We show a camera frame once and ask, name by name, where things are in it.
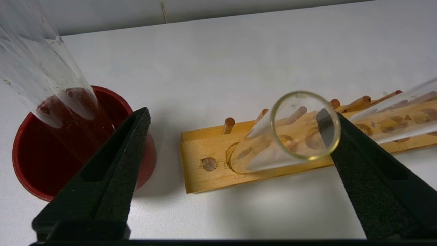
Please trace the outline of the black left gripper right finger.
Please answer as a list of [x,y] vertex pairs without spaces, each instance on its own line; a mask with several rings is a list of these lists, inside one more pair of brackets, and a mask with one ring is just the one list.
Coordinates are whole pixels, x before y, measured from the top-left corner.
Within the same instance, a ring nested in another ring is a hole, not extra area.
[[348,119],[331,159],[370,240],[435,240],[437,193]]

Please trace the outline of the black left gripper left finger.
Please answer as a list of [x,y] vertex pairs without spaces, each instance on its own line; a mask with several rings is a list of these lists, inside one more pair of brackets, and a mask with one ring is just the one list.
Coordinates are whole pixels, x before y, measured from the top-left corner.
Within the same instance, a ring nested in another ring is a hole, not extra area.
[[38,241],[122,241],[151,117],[134,111],[34,218]]

